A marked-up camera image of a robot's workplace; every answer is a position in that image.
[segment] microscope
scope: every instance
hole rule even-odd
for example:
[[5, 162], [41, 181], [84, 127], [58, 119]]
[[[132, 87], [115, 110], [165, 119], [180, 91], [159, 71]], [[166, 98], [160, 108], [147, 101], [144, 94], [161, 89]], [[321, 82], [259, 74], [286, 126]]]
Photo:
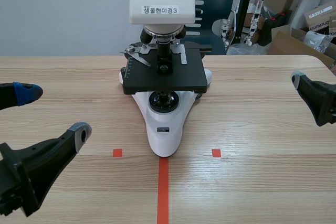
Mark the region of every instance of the microscope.
[[150, 147], [160, 157], [176, 152], [185, 119], [212, 80], [202, 63], [211, 47], [180, 43], [184, 25], [195, 20], [195, 0], [130, 0], [130, 23], [143, 30], [141, 42], [123, 52], [128, 62], [119, 79], [139, 106]]

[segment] wooden table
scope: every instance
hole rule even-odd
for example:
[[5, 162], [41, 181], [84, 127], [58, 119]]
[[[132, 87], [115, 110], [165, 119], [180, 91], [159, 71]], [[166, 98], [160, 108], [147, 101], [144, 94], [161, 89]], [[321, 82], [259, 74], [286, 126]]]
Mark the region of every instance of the wooden table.
[[[0, 57], [0, 82], [44, 89], [0, 113], [12, 148], [60, 136], [85, 121], [93, 133], [41, 210], [0, 223], [157, 223], [159, 158], [142, 115], [124, 95], [123, 57]], [[336, 223], [335, 125], [316, 126], [290, 74], [335, 83], [310, 56], [208, 56], [208, 93], [194, 105], [169, 158], [170, 224]], [[122, 157], [112, 157], [122, 148]], [[212, 157], [220, 149], [221, 158]]]

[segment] microscope label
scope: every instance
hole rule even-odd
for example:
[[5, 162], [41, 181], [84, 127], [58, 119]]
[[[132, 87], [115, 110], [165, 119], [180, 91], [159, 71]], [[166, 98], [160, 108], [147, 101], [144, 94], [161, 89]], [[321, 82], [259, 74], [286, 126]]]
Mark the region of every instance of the microscope label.
[[180, 14], [178, 5], [143, 5], [142, 14]]
[[157, 132], [169, 132], [169, 128], [157, 128]]

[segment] microscope stage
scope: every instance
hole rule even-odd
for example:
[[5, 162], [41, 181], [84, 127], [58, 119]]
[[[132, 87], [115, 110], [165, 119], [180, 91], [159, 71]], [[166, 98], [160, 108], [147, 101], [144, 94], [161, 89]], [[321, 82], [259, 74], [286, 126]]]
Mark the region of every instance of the microscope stage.
[[181, 64], [181, 55], [172, 55], [173, 73], [158, 74], [157, 50], [151, 50], [148, 55], [139, 54], [151, 64], [148, 67], [132, 57], [128, 58], [123, 81], [125, 94], [151, 91], [194, 91], [197, 94], [206, 93], [207, 80], [199, 49], [185, 49], [187, 64]]

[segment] red tape marker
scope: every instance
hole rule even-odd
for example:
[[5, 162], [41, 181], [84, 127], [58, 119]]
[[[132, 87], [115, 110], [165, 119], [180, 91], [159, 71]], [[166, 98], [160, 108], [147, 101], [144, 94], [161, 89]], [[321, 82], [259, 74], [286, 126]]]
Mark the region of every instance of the red tape marker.
[[114, 149], [113, 157], [122, 157], [122, 149]]
[[169, 224], [169, 159], [160, 157], [157, 224]]
[[212, 149], [212, 156], [213, 157], [222, 157], [222, 154], [220, 152], [221, 152], [221, 149]]

